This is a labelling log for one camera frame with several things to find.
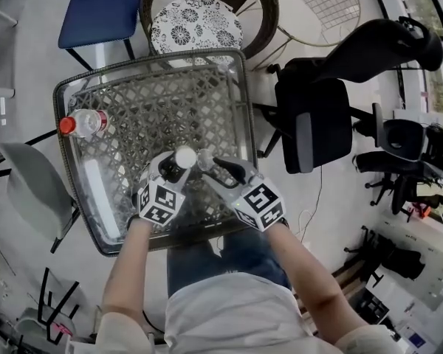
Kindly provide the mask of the person's left forearm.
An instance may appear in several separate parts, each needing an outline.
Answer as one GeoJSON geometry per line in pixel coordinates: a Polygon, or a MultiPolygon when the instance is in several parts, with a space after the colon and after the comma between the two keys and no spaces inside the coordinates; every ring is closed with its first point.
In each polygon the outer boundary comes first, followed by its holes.
{"type": "Polygon", "coordinates": [[[103,292],[104,313],[121,313],[136,322],[143,321],[145,269],[152,228],[152,223],[141,218],[131,220],[103,292]]]}

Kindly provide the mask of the glass-topped wicker table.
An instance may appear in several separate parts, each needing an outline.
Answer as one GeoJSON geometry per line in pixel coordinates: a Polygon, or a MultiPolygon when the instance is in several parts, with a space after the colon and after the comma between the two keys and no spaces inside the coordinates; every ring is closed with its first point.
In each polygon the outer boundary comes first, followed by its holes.
{"type": "Polygon", "coordinates": [[[131,195],[156,155],[187,145],[257,162],[244,54],[206,49],[139,58],[79,74],[54,90],[55,118],[103,110],[105,131],[60,134],[63,162],[97,250],[117,255],[136,209],[131,195]]]}

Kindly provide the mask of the white round cushion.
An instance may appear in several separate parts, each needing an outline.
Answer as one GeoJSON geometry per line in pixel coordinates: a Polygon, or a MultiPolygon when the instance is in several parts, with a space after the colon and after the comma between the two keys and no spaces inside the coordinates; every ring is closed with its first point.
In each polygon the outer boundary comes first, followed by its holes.
{"type": "Polygon", "coordinates": [[[320,39],[322,24],[303,0],[278,0],[278,29],[288,38],[314,46],[320,39]]]}

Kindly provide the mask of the black-framed window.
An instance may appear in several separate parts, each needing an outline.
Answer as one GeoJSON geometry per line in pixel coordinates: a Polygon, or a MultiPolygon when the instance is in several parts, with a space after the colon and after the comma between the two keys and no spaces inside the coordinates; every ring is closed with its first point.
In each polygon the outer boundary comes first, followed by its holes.
{"type": "MultiPolygon", "coordinates": [[[[443,0],[402,0],[407,15],[433,30],[443,42],[443,0]]],[[[443,72],[422,71],[426,112],[443,114],[443,72]]]]}

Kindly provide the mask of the person's white shirt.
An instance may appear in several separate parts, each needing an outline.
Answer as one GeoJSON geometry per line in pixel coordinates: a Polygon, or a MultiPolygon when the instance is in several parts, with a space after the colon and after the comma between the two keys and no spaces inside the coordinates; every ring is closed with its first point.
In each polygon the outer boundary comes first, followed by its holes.
{"type": "Polygon", "coordinates": [[[383,325],[330,344],[311,334],[287,288],[228,273],[188,285],[168,300],[168,354],[403,354],[383,325]]]}

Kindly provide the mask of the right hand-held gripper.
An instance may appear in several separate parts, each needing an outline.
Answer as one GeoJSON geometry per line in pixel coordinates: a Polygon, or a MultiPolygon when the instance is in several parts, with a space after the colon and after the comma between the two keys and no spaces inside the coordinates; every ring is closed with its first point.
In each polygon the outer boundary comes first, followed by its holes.
{"type": "Polygon", "coordinates": [[[242,223],[264,232],[285,216],[283,197],[269,178],[258,174],[252,162],[229,156],[214,157],[213,162],[225,169],[235,184],[228,187],[206,173],[202,179],[242,223]]]}

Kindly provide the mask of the white bottle cap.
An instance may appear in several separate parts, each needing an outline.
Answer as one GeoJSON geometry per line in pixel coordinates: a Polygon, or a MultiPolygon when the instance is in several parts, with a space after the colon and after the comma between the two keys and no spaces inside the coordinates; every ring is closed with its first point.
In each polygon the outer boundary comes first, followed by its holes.
{"type": "Polygon", "coordinates": [[[175,150],[174,159],[181,169],[190,169],[197,162],[197,154],[191,147],[181,145],[175,150]]]}

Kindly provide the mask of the person's blue jeans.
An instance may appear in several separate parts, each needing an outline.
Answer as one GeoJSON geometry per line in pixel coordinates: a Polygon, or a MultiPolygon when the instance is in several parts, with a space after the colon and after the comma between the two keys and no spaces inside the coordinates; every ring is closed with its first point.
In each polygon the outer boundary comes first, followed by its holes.
{"type": "Polygon", "coordinates": [[[223,236],[220,254],[208,241],[179,246],[167,253],[168,295],[218,275],[242,272],[265,278],[290,289],[292,286],[265,236],[255,229],[223,236]]]}

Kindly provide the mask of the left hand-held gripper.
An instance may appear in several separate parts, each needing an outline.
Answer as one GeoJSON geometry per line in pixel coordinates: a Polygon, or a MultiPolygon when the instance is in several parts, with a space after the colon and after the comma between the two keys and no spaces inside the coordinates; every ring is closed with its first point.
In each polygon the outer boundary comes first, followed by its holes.
{"type": "Polygon", "coordinates": [[[174,151],[154,157],[140,176],[134,194],[137,215],[161,227],[167,226],[178,214],[185,201],[182,193],[192,168],[176,165],[174,151]]]}

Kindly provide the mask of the red-capped water bottle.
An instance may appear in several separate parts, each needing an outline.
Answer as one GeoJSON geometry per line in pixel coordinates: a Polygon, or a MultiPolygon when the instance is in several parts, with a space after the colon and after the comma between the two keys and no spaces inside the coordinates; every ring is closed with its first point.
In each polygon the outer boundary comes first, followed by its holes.
{"type": "Polygon", "coordinates": [[[60,120],[58,128],[63,135],[86,138],[104,131],[109,115],[103,110],[78,109],[60,120]]]}

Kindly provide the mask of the floral patterned cushion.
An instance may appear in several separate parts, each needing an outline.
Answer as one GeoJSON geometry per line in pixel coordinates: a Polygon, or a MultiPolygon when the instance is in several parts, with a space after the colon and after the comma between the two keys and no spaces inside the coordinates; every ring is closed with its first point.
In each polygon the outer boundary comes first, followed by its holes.
{"type": "Polygon", "coordinates": [[[233,8],[220,0],[175,0],[151,25],[151,45],[160,54],[199,49],[235,48],[243,29],[233,8]]]}

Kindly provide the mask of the black bag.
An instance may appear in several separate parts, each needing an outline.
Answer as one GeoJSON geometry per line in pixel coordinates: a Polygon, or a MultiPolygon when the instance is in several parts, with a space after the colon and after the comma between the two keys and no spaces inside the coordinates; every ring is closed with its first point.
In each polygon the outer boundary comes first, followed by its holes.
{"type": "Polygon", "coordinates": [[[405,279],[415,280],[425,268],[419,251],[401,249],[382,235],[377,237],[376,249],[380,265],[405,279]]]}

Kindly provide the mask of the black office chair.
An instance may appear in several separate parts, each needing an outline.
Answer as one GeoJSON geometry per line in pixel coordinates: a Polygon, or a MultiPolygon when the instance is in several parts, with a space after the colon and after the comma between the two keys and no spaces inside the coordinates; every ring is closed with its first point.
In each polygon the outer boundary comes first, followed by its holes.
{"type": "Polygon", "coordinates": [[[341,41],[324,58],[294,58],[267,72],[278,78],[275,107],[257,104],[274,128],[265,150],[270,155],[281,142],[290,174],[310,173],[316,167],[347,156],[352,147],[352,118],[378,123],[379,110],[369,114],[352,108],[345,83],[364,83],[403,63],[416,61],[436,71],[443,62],[440,37],[412,18],[368,21],[341,41]]]}
{"type": "Polygon", "coordinates": [[[358,120],[353,124],[357,133],[374,139],[378,151],[362,153],[353,158],[353,164],[361,173],[382,173],[376,183],[365,184],[366,189],[379,187],[379,195],[371,206],[376,206],[384,194],[393,195],[392,213],[412,213],[405,203],[418,204],[419,215],[425,216],[428,208],[443,204],[443,126],[427,127],[406,119],[382,117],[379,104],[372,105],[367,113],[357,108],[350,112],[358,120]]]}

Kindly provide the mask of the gray chair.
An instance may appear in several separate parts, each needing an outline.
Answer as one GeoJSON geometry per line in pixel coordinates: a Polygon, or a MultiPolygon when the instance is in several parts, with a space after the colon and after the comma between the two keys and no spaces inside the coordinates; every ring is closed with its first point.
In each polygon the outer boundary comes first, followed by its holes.
{"type": "Polygon", "coordinates": [[[80,283],[74,281],[63,296],[53,305],[55,293],[47,287],[49,268],[45,268],[38,298],[37,308],[26,308],[18,318],[14,328],[23,338],[40,339],[46,343],[58,346],[65,336],[72,337],[76,334],[75,315],[80,310],[80,305],[72,301],[73,294],[80,283]]]}
{"type": "Polygon", "coordinates": [[[34,230],[52,241],[54,254],[80,216],[77,203],[48,158],[24,143],[0,144],[10,163],[8,198],[18,214],[34,230]]]}

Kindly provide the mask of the blue chair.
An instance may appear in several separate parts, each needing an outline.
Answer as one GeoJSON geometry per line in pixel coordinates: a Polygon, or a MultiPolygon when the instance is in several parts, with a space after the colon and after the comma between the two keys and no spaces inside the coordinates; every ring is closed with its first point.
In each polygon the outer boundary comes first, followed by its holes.
{"type": "Polygon", "coordinates": [[[58,47],[86,70],[92,67],[75,51],[77,47],[122,41],[135,59],[130,37],[137,27],[140,0],[70,0],[58,38],[58,47]]]}

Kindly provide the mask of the person's right forearm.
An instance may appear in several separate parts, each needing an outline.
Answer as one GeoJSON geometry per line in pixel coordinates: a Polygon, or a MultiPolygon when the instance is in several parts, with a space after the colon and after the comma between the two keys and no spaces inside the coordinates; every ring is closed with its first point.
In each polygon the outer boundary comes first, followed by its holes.
{"type": "Polygon", "coordinates": [[[367,325],[350,306],[335,278],[287,226],[275,223],[264,234],[323,340],[336,344],[367,325]]]}

